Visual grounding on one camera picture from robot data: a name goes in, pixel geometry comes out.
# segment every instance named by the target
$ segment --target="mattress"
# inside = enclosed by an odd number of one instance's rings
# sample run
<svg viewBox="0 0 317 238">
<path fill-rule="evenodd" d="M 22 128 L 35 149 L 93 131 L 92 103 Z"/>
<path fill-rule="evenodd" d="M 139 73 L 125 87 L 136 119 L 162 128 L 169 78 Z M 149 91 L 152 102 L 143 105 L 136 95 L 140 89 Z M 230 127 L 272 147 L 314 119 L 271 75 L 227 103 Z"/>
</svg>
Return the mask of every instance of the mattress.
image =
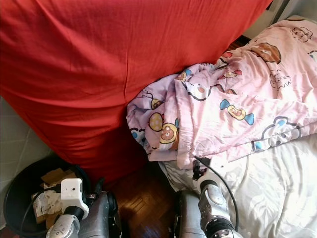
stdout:
<svg viewBox="0 0 317 238">
<path fill-rule="evenodd" d="M 175 191 L 197 191 L 192 170 L 176 161 L 159 162 Z M 244 238 L 317 237 L 317 134 L 229 162 L 211 163 L 227 181 L 239 210 Z M 234 207 L 222 191 L 234 223 Z"/>
</svg>

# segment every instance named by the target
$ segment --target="cartoon-print blanket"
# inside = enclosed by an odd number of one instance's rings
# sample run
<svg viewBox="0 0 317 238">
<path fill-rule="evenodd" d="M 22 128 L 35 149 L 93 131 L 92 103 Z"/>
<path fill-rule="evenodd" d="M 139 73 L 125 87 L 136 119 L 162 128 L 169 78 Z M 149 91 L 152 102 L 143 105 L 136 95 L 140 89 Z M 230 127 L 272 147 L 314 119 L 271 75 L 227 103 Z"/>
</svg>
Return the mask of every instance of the cartoon-print blanket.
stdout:
<svg viewBox="0 0 317 238">
<path fill-rule="evenodd" d="M 283 20 L 215 65 L 195 64 L 127 107 L 150 161 L 233 161 L 317 132 L 317 25 Z"/>
</svg>

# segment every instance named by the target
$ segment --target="parquet floor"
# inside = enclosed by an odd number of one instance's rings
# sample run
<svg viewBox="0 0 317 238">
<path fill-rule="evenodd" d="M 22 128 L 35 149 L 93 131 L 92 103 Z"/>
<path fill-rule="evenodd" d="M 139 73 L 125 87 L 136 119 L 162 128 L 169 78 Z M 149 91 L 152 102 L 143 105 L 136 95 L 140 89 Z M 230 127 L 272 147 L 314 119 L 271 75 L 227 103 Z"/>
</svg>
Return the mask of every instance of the parquet floor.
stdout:
<svg viewBox="0 0 317 238">
<path fill-rule="evenodd" d="M 227 50 L 243 46 L 239 40 Z M 155 162 L 115 182 L 105 189 L 112 191 L 118 202 L 121 219 L 126 221 L 131 238 L 168 238 L 174 221 L 175 192 Z M 18 238 L 8 228 L 1 238 Z"/>
</svg>

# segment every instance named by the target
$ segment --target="white tile wall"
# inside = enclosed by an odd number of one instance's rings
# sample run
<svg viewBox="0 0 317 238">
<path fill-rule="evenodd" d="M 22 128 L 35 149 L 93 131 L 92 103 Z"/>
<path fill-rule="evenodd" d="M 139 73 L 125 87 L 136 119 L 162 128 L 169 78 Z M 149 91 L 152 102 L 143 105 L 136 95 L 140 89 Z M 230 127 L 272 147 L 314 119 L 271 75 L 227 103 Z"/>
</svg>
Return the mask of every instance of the white tile wall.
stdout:
<svg viewBox="0 0 317 238">
<path fill-rule="evenodd" d="M 0 98 L 0 229 L 5 225 L 2 207 L 10 182 L 25 167 L 50 152 L 50 148 Z"/>
</svg>

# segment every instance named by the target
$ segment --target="trash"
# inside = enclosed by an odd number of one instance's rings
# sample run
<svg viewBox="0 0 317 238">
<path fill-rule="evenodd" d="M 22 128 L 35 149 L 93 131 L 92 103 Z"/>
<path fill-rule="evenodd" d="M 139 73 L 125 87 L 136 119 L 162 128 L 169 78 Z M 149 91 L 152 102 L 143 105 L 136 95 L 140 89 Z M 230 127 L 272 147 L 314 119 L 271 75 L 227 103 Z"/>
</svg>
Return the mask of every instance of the trash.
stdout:
<svg viewBox="0 0 317 238">
<path fill-rule="evenodd" d="M 76 174 L 72 170 L 63 171 L 61 168 L 52 170 L 41 177 L 44 182 L 41 186 L 49 188 L 60 184 L 64 179 L 75 179 Z M 58 215 L 62 214 L 60 193 L 54 191 L 43 192 L 33 203 L 33 210 L 36 223 L 40 224 L 46 221 L 46 228 L 50 228 Z"/>
</svg>

